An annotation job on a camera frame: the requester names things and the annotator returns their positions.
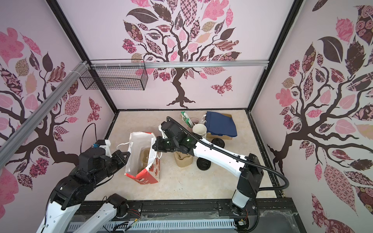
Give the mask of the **red and white paper bag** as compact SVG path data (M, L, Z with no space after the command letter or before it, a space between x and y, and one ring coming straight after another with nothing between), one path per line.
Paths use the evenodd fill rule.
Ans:
M133 132L129 141L117 145L117 149L128 145L129 159L125 166L125 176L139 184L155 184L160 180L160 158L162 152L152 146L156 136L148 132Z

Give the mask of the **black plastic cup lid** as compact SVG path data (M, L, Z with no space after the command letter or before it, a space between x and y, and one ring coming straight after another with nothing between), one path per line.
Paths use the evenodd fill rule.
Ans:
M214 138L211 143L223 149L225 147L225 142L221 138Z

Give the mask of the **single pulp cup carrier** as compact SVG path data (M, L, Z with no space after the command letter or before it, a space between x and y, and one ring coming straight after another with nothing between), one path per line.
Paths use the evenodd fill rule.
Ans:
M147 167L148 161L149 161L149 153L150 153L150 148L144 148L141 151L141 154L140 154L140 161L141 161L140 170L143 170Z

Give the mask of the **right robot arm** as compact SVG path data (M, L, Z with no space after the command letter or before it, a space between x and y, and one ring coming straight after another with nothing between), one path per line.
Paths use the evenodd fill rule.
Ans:
M232 173L238 178L237 188L230 201L231 212L241 215L247 206L257 208L256 196L260 191L283 190L289 187L288 179L281 173L262 166L254 154L239 155L225 150L207 141L202 136L192 133L171 117L159 126L161 136L152 140L151 149L155 152L181 152L206 159ZM283 185L260 187L264 171L281 178Z

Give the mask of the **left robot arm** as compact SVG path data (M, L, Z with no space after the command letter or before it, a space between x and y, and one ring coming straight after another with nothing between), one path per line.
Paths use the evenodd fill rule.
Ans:
M44 219L37 232L65 232L87 195L101 185L105 178L121 170L127 164L130 155L129 152L117 150L111 156L107 156L105 149L100 147L90 148L80 154L79 165L60 180L51 192ZM127 216L128 209L127 200L113 194L76 232L96 233L112 219Z

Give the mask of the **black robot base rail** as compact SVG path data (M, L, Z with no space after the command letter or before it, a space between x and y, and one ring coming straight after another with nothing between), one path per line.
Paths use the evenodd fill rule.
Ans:
M113 217L109 222L116 225L139 219L141 222L155 219L229 219L234 226L254 224L256 218L266 213L296 213L291 198L257 199L248 201L239 210L230 199L204 200L142 200L127 201L126 214Z

